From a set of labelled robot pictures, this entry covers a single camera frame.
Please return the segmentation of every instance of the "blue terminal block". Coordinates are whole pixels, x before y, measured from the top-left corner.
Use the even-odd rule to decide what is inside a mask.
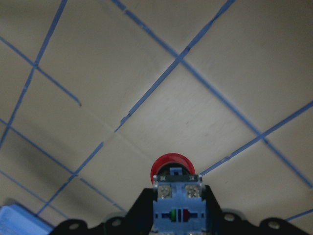
[[[170,175],[154,176],[154,231],[166,235],[201,235],[208,232],[208,211],[202,200],[200,175],[183,175],[180,167]]]

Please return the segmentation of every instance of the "red circular object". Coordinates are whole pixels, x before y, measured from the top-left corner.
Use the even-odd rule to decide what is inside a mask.
[[[196,174],[195,168],[188,158],[186,158],[185,156],[183,156],[179,153],[167,153],[167,154],[164,154],[163,156],[159,157],[155,161],[155,163],[153,163],[152,168],[151,168],[151,172],[150,172],[150,177],[151,177],[152,183],[153,183],[153,176],[157,175],[159,170],[169,163],[181,164],[189,171],[189,173],[191,175]]]

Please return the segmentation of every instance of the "blue plastic container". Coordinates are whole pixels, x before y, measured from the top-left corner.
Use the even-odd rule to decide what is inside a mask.
[[[3,206],[0,210],[1,235],[47,235],[52,229],[19,205]]]

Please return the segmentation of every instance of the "green indicator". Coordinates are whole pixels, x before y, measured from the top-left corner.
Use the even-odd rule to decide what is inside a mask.
[[[170,216],[171,216],[171,221],[176,222],[176,210],[175,209],[171,210]]]

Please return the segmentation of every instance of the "white surface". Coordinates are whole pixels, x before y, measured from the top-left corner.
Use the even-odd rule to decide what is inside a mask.
[[[0,3],[0,36],[34,60],[59,1]],[[178,53],[224,1],[129,1],[128,9]],[[313,3],[236,1],[199,41],[186,61],[260,131],[313,100]],[[0,118],[8,121],[31,66],[0,42]],[[128,210],[156,158],[178,152],[200,173],[255,138],[232,112],[178,65],[121,129],[120,120],[174,58],[111,1],[69,0],[39,64],[79,98],[35,71],[13,127],[75,171],[102,141],[104,147],[52,202],[71,218],[100,223],[111,202]],[[313,181],[312,108],[268,136]],[[44,200],[70,174],[10,131],[0,170]],[[0,174],[2,205],[18,201],[33,212],[43,203]],[[313,208],[312,190],[261,141],[204,176],[223,208],[254,224]],[[40,215],[57,225],[52,208]],[[312,214],[293,221],[312,234]]]

